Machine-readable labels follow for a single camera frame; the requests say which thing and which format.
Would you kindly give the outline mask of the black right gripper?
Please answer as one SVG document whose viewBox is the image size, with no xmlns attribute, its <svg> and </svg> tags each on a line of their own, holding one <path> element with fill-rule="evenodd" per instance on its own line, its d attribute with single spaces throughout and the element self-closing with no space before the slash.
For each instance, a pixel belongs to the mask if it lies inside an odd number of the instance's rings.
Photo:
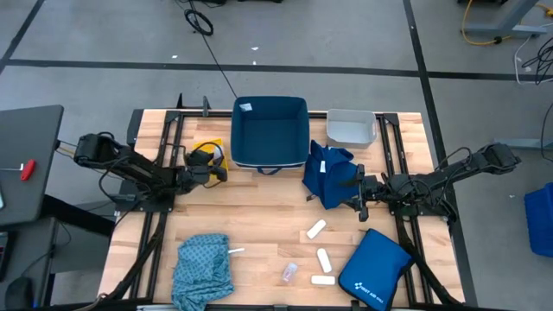
<svg viewBox="0 0 553 311">
<path fill-rule="evenodd" d="M 346 202 L 355 212 L 359 213 L 359 221 L 366 222 L 369 218 L 368 201 L 383 201 L 390 196 L 388 187 L 378 181 L 375 175 L 366 175 L 365 166 L 358 164 L 353 178 L 340 182 L 342 187 L 357 187 L 358 195 Z"/>
</svg>

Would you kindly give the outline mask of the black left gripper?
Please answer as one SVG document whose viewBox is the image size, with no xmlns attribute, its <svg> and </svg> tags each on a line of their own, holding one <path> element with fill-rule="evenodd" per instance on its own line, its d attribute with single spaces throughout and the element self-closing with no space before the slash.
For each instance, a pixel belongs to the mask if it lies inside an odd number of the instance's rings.
<svg viewBox="0 0 553 311">
<path fill-rule="evenodd" d="M 213 165 L 214 153 L 209 153 L 201 149 L 184 155 L 186 172 L 184 185 L 186 187 L 205 186 L 211 179 L 211 170 Z M 218 181 L 227 181 L 227 169 L 224 167 L 215 167 L 215 176 Z"/>
</svg>

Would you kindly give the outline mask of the navy blue scrubs garment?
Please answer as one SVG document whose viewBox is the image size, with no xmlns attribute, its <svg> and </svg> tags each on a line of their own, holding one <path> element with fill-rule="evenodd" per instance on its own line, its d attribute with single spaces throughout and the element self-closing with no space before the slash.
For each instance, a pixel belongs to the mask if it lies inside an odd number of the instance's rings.
<svg viewBox="0 0 553 311">
<path fill-rule="evenodd" d="M 311 141 L 302 183 L 312 197 L 319 198 L 326 210 L 336 208 L 358 194 L 357 187 L 340 185 L 341 181 L 356 174 L 357 166 L 352 160 L 353 154 L 346 149 L 321 146 L 315 140 Z"/>
</svg>

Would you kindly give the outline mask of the teal patterned hospital gown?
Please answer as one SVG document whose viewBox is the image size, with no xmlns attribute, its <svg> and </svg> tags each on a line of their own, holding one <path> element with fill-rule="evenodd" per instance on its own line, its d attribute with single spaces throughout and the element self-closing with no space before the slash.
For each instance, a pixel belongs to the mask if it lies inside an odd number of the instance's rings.
<svg viewBox="0 0 553 311">
<path fill-rule="evenodd" d="M 178 247 L 171 301 L 179 311 L 204 311 L 234 292 L 229 250 L 220 233 L 194 235 Z"/>
</svg>

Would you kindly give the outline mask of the yellow plastic basket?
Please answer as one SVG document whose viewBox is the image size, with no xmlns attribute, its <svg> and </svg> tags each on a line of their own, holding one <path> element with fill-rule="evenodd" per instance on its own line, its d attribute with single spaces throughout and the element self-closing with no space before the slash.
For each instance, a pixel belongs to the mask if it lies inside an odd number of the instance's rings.
<svg viewBox="0 0 553 311">
<path fill-rule="evenodd" d="M 220 167 L 226 168 L 228 171 L 227 156 L 226 156 L 225 147 L 224 147 L 224 140 L 222 138 L 215 138 L 211 140 L 197 142 L 194 144 L 194 149 L 199 149 L 200 151 L 203 151 L 213 156 L 213 150 L 217 145 L 221 147 L 222 152 L 224 153 L 224 156 L 218 160 L 214 160 L 212 157 L 209 160 L 208 164 L 212 166 L 219 165 Z"/>
</svg>

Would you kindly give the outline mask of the navy fabric storage bin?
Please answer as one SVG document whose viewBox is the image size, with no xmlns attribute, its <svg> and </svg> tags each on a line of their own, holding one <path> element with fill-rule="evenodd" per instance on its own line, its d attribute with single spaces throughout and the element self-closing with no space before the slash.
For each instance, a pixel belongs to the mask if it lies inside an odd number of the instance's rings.
<svg viewBox="0 0 553 311">
<path fill-rule="evenodd" d="M 231 158 L 263 175 L 301 167 L 308 159 L 310 128 L 304 98 L 246 96 L 235 99 Z"/>
</svg>

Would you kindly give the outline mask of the grey plastic bin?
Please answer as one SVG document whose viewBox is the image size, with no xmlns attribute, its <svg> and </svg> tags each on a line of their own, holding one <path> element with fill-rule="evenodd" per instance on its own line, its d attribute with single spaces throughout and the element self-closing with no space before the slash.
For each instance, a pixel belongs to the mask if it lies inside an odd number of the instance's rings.
<svg viewBox="0 0 553 311">
<path fill-rule="evenodd" d="M 372 111 L 331 109 L 326 132 L 329 146 L 366 149 L 377 139 L 377 118 Z"/>
</svg>

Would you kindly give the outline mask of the blue first aid pouch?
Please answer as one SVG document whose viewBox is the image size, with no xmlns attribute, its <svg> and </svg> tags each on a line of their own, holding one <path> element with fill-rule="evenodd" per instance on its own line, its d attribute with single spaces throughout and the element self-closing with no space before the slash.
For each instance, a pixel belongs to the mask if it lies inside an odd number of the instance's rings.
<svg viewBox="0 0 553 311">
<path fill-rule="evenodd" d="M 390 311 L 398 281 L 413 263 L 399 244 L 369 229 L 340 272 L 338 284 L 371 311 Z"/>
</svg>

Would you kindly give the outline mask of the blue plastic crate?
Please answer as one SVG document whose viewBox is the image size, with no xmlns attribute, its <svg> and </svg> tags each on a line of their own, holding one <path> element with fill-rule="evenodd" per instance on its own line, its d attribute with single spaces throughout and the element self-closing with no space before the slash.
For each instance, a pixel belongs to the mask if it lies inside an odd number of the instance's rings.
<svg viewBox="0 0 553 311">
<path fill-rule="evenodd" d="M 524 196 L 531 250 L 553 257 L 553 182 Z"/>
</svg>

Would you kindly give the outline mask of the black desk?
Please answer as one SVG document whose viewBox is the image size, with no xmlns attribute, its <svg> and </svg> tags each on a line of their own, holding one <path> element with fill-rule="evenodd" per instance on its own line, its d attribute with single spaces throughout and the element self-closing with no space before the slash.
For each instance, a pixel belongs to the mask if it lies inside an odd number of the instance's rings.
<svg viewBox="0 0 553 311">
<path fill-rule="evenodd" d="M 36 161 L 27 181 L 17 172 L 0 171 L 0 226 L 40 217 L 63 112 L 60 105 L 0 111 L 0 168 Z"/>
</svg>

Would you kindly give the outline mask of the grey metal stand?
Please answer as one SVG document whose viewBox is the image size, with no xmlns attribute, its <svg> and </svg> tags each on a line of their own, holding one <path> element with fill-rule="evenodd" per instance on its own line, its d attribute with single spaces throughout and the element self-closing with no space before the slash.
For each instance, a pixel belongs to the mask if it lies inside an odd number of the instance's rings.
<svg viewBox="0 0 553 311">
<path fill-rule="evenodd" d="M 474 4 L 474 0 L 467 0 L 467 6 L 463 12 L 461 21 L 461 34 L 464 39 L 468 40 L 469 34 L 490 35 L 491 41 L 474 41 L 473 45 L 489 45 L 494 44 L 496 39 L 500 37 L 501 41 L 511 37 L 529 36 L 537 37 L 545 35 L 547 29 L 545 26 L 528 26 L 521 24 L 527 13 L 537 7 L 540 0 L 516 0 L 516 3 L 505 17 L 498 23 L 467 23 L 470 9 Z"/>
</svg>

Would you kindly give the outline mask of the black computer mouse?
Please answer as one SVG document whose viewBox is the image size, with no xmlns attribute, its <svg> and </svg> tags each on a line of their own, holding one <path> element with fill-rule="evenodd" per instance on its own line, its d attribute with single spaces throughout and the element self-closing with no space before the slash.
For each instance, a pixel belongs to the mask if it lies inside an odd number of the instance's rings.
<svg viewBox="0 0 553 311">
<path fill-rule="evenodd" d="M 26 276 L 20 276 L 11 282 L 4 296 L 7 309 L 28 309 L 34 306 L 32 280 Z"/>
</svg>

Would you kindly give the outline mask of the red-handled hex key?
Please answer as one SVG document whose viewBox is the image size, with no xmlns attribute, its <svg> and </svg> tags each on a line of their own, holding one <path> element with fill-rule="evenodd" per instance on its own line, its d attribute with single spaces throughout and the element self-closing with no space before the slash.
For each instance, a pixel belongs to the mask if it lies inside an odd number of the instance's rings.
<svg viewBox="0 0 553 311">
<path fill-rule="evenodd" d="M 0 171 L 17 172 L 20 174 L 21 181 L 27 181 L 35 171 L 36 161 L 31 159 L 26 163 L 21 163 L 18 168 L 0 168 Z"/>
</svg>

